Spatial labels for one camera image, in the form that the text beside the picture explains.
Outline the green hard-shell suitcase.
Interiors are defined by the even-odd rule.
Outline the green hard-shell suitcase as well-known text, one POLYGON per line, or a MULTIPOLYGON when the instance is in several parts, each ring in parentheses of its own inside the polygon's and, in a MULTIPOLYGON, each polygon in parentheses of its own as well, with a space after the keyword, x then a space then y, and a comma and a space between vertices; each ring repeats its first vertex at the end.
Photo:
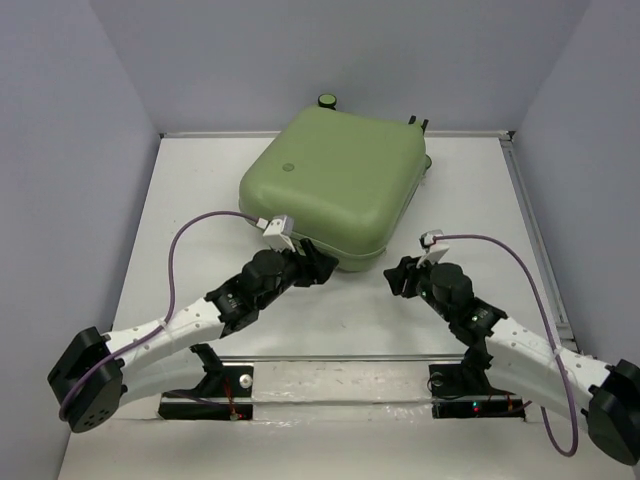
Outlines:
POLYGON ((375 266, 432 160, 428 119, 384 120, 343 112, 323 93, 301 110, 242 176, 241 212, 294 221, 346 272, 375 266))

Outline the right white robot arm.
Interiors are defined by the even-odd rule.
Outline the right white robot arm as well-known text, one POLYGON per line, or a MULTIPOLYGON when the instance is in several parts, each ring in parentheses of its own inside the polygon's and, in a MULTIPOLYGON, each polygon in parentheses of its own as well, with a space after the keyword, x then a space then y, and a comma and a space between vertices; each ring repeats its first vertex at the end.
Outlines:
POLYGON ((393 295, 418 297, 466 346, 462 384, 520 395, 575 420, 592 443, 629 466, 639 462, 639 368, 588 358, 533 333, 481 300, 471 279, 452 263, 404 257, 384 271, 393 295))

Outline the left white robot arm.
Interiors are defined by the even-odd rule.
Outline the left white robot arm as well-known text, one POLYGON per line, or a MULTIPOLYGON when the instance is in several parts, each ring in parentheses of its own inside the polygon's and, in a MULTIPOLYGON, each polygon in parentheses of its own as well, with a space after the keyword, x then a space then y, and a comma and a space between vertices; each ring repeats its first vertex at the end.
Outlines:
POLYGON ((165 318, 126 330, 78 332, 47 376, 60 420, 84 433, 119 407, 169 390, 167 359, 183 350, 213 356, 208 343, 256 322, 288 289, 325 284, 337 266, 337 258, 303 239, 293 249, 258 251, 238 274, 165 318))

